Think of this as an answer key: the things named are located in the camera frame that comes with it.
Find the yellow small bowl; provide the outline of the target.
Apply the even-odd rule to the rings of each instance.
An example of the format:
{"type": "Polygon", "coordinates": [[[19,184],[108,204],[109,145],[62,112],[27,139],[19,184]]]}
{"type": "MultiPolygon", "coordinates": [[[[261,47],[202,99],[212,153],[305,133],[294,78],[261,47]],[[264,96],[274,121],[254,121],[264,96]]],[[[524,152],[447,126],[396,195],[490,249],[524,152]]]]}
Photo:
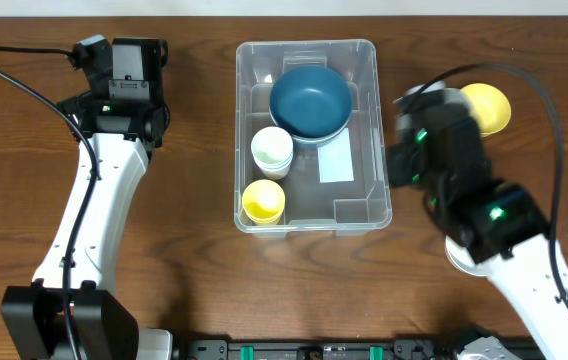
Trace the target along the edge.
{"type": "Polygon", "coordinates": [[[500,132],[510,122],[510,102],[498,88],[485,83],[474,83],[463,87],[461,93],[471,107],[482,137],[500,132]]]}

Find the dark blue bowl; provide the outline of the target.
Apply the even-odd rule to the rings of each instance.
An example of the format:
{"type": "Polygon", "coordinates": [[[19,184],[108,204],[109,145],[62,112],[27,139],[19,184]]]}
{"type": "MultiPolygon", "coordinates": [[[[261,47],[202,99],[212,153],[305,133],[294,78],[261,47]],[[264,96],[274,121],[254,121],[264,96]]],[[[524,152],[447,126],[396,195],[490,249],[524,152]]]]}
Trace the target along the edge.
{"type": "Polygon", "coordinates": [[[305,147],[320,147],[333,141],[343,130],[348,126],[348,122],[344,122],[335,131],[330,132],[328,135],[319,137],[304,137],[298,136],[290,133],[286,128],[284,128],[277,121],[273,121],[274,127],[283,134],[283,139],[286,143],[290,143],[292,146],[295,144],[305,146],[305,147]]]}
{"type": "Polygon", "coordinates": [[[299,141],[321,142],[335,136],[346,127],[352,110],[346,80],[319,65],[285,72],[269,96],[274,123],[299,141]]]}

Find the white small bowl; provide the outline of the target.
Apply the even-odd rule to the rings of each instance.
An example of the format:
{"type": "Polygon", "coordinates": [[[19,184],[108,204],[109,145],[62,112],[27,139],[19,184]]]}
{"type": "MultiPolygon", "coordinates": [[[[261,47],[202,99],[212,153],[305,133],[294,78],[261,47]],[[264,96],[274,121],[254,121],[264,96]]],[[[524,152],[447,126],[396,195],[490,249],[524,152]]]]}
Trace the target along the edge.
{"type": "Polygon", "coordinates": [[[445,238],[445,254],[451,264],[459,271],[474,277],[486,277],[483,267],[475,263],[467,249],[458,245],[450,237],[445,238]]]}

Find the pink cup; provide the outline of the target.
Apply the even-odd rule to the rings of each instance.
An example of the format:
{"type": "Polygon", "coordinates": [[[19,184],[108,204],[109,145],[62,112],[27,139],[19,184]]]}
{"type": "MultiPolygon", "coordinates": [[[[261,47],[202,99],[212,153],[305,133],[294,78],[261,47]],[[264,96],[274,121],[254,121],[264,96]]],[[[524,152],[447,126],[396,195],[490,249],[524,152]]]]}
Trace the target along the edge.
{"type": "Polygon", "coordinates": [[[266,178],[270,180],[280,180],[288,174],[289,168],[284,167],[279,169],[262,169],[261,172],[266,178]]]}

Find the cream white cup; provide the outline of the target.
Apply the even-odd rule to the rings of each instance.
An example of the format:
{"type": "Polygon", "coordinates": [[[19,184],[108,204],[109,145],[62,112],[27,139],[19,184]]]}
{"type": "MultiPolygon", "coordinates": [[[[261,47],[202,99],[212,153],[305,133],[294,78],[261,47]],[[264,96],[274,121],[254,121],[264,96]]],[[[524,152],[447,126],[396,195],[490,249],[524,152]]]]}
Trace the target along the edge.
{"type": "Polygon", "coordinates": [[[259,130],[251,141],[253,158],[273,164],[288,159],[293,154],[293,146],[286,143],[283,134],[274,126],[259,130]]]}

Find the light blue cup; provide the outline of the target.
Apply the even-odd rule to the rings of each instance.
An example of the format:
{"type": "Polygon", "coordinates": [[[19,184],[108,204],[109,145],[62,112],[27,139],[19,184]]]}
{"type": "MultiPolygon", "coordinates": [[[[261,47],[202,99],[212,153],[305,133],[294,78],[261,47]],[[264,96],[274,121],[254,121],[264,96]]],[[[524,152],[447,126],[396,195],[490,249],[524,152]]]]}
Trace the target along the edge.
{"type": "Polygon", "coordinates": [[[288,170],[290,168],[290,165],[292,163],[292,157],[289,157],[286,160],[273,164],[258,160],[256,158],[254,158],[254,162],[261,170],[267,172],[281,172],[284,170],[288,170]]]}

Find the yellow cup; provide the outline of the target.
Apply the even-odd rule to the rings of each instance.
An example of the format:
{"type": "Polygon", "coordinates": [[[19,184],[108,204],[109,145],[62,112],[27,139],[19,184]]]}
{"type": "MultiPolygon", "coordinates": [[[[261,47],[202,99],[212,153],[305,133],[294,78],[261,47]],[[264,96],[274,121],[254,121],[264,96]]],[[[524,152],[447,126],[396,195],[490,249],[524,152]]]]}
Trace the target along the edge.
{"type": "Polygon", "coordinates": [[[274,226],[277,225],[281,219],[282,212],[274,214],[271,217],[258,217],[252,213],[247,212],[248,218],[255,223],[257,226],[274,226]]]}
{"type": "Polygon", "coordinates": [[[280,185],[262,179],[248,185],[242,194],[242,208],[258,217],[271,217],[284,212],[286,197],[280,185]]]}

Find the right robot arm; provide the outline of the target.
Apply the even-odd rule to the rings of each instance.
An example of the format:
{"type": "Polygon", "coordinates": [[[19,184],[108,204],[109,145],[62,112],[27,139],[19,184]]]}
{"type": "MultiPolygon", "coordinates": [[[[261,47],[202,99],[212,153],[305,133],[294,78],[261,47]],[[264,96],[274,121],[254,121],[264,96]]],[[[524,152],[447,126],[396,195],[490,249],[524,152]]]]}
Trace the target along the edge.
{"type": "Polygon", "coordinates": [[[521,185],[497,178],[482,142],[404,135],[387,154],[393,186],[424,192],[458,270],[492,283],[547,359],[568,359],[568,265],[521,185]]]}

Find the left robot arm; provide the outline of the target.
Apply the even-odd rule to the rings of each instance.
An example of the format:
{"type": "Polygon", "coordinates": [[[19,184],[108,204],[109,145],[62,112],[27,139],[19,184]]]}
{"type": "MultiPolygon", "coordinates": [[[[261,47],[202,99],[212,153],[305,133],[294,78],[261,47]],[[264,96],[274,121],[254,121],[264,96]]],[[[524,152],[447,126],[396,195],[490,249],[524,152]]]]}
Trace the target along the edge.
{"type": "Polygon", "coordinates": [[[89,90],[56,104],[79,143],[74,184],[30,285],[10,286],[0,313],[22,359],[170,359],[173,336],[144,328],[116,299],[119,247],[135,190],[170,124],[157,38],[95,35],[70,63],[89,90]]]}

